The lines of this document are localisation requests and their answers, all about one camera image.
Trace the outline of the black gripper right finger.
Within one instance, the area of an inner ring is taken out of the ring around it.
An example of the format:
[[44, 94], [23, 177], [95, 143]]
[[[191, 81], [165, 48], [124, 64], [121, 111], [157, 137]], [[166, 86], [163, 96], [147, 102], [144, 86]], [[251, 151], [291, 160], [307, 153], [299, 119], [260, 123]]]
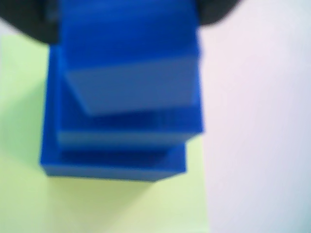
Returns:
[[197, 0], [200, 26], [208, 26], [220, 22], [240, 2], [240, 0]]

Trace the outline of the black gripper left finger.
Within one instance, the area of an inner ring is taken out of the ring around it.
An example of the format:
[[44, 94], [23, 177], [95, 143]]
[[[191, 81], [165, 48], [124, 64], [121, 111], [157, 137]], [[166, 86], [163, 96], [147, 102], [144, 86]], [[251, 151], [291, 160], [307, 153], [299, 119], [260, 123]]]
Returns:
[[0, 17], [39, 42], [57, 44], [59, 3], [58, 0], [0, 0]]

